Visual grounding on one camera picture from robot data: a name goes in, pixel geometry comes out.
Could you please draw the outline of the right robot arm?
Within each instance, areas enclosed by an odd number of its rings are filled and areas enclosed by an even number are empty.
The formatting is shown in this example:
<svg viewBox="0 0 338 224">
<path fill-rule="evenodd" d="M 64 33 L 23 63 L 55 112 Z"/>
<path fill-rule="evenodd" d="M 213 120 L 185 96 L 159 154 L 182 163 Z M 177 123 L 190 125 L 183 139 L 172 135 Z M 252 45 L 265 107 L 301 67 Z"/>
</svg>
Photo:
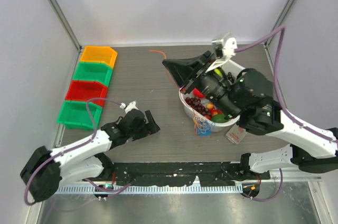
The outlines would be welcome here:
<svg viewBox="0 0 338 224">
<path fill-rule="evenodd" d="M 238 171 L 244 179 L 274 169 L 298 167 L 322 174 L 337 169 L 337 129 L 320 129 L 297 119 L 274 100 L 273 83 L 253 68 L 233 61 L 214 66 L 211 52 L 189 59 L 165 59 L 180 92 L 197 89 L 227 119 L 253 135 L 284 140 L 285 147 L 241 156 Z"/>
</svg>

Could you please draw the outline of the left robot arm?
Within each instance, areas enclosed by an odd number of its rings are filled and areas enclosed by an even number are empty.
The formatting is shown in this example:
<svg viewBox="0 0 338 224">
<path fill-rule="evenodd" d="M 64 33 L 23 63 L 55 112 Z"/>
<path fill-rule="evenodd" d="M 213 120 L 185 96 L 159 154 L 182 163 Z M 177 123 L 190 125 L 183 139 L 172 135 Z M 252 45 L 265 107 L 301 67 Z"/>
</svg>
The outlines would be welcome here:
<svg viewBox="0 0 338 224">
<path fill-rule="evenodd" d="M 113 164 L 104 152 L 159 132 L 149 110 L 132 109 L 115 122 L 106 123 L 88 137 L 64 147 L 37 148 L 20 177 L 26 185 L 24 201 L 30 206 L 50 198 L 62 186 L 86 178 L 107 181 Z"/>
</svg>

